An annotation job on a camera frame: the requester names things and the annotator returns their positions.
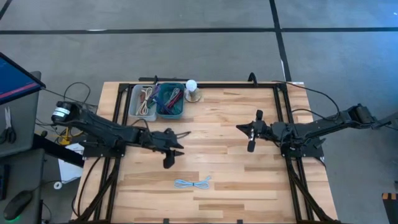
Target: computer mouse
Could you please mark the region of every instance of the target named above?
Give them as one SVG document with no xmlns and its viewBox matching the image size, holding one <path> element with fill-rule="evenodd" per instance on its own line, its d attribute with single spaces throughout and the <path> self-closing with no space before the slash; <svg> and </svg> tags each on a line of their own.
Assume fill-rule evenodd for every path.
<svg viewBox="0 0 398 224">
<path fill-rule="evenodd" d="M 26 206 L 32 200 L 32 197 L 33 192 L 31 190 L 23 190 L 19 192 L 13 199 L 11 199 L 4 209 L 4 219 L 16 219 L 22 213 L 22 211 L 24 211 Z"/>
</svg>

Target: desk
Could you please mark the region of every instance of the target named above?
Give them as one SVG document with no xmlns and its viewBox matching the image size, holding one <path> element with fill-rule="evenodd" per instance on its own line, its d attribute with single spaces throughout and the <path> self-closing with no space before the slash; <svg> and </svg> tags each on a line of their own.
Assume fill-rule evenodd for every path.
<svg viewBox="0 0 398 224">
<path fill-rule="evenodd" d="M 109 120 L 113 118 L 118 86 L 116 82 L 105 83 L 99 101 L 98 114 Z M 288 91 L 293 110 L 309 109 L 305 90 L 288 86 Z M 238 219 L 244 223 L 295 223 L 286 164 L 280 150 L 272 142 L 257 140 L 254 153 L 248 153 L 247 137 L 235 127 L 251 122 L 257 109 L 263 110 L 267 124 L 277 121 L 273 91 L 205 88 L 202 95 L 198 103 L 185 103 L 182 119 L 158 118 L 149 122 L 151 131 L 172 128 L 176 133 L 192 132 L 179 139 L 185 155 L 176 157 L 173 167 L 163 169 L 164 155 L 159 153 L 139 147 L 126 149 L 112 223 L 161 223 L 164 218 L 171 223 L 236 223 Z M 307 123 L 312 116 L 299 112 L 294 114 L 294 120 Z M 134 121 L 129 118 L 127 124 Z M 85 161 L 79 191 L 94 161 L 95 158 Z M 88 178 L 83 208 L 98 191 L 103 161 L 97 163 Z M 303 158 L 303 164 L 310 193 L 329 216 L 337 218 L 325 168 L 312 158 Z M 208 190 L 174 187 L 175 179 L 199 181 L 208 175 L 211 176 Z M 303 198 L 299 195 L 302 216 L 306 218 Z M 102 218 L 106 204 L 103 203 Z"/>
<path fill-rule="evenodd" d="M 31 73 L 41 78 L 40 72 Z M 10 107 L 11 122 L 17 133 L 14 144 L 0 145 L 0 164 L 10 165 L 6 199 L 0 201 L 0 223 L 4 223 L 2 212 L 11 199 L 23 190 L 32 190 L 42 182 L 44 154 L 63 159 L 83 167 L 81 155 L 34 134 L 39 92 L 29 94 L 0 106 L 0 131 L 6 126 L 4 108 Z M 36 224 L 40 219 L 40 188 L 36 189 L 32 201 L 13 224 Z"/>
</svg>

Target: teal basket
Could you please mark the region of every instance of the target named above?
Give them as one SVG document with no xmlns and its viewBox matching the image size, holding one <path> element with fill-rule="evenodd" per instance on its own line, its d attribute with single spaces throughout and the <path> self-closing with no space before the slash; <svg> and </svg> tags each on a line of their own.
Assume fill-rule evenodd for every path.
<svg viewBox="0 0 398 224">
<path fill-rule="evenodd" d="M 162 100 L 163 103 L 165 103 L 167 100 L 169 100 L 170 95 L 172 94 L 174 88 L 179 88 L 182 93 L 184 93 L 184 85 L 181 83 L 163 83 L 160 84 L 160 90 L 158 97 Z M 165 119 L 180 119 L 183 114 L 183 109 L 184 109 L 184 96 L 182 95 L 181 99 L 176 102 L 174 105 L 174 109 L 172 110 L 173 114 L 163 114 L 162 107 L 157 105 L 156 107 L 156 113 Z"/>
</svg>

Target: scissors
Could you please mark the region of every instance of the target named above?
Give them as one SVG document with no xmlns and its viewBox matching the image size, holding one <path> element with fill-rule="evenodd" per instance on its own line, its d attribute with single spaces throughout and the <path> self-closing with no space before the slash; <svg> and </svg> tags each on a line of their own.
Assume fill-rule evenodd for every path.
<svg viewBox="0 0 398 224">
<path fill-rule="evenodd" d="M 5 108 L 4 110 L 6 111 L 6 128 L 0 134 L 0 144 L 5 143 L 6 141 L 12 144 L 17 139 L 17 135 L 14 128 L 12 128 L 10 107 Z"/>
</svg>

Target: blue cable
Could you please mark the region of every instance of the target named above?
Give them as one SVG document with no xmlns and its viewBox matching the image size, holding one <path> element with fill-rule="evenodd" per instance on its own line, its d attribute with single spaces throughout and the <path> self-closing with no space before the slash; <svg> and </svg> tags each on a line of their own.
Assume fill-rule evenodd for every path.
<svg viewBox="0 0 398 224">
<path fill-rule="evenodd" d="M 195 186 L 199 189 L 209 189 L 208 181 L 211 179 L 210 176 L 206 177 L 204 181 L 199 182 L 189 182 L 182 179 L 177 179 L 174 181 L 174 187 L 176 188 L 185 188 L 185 187 L 192 187 Z"/>
</svg>

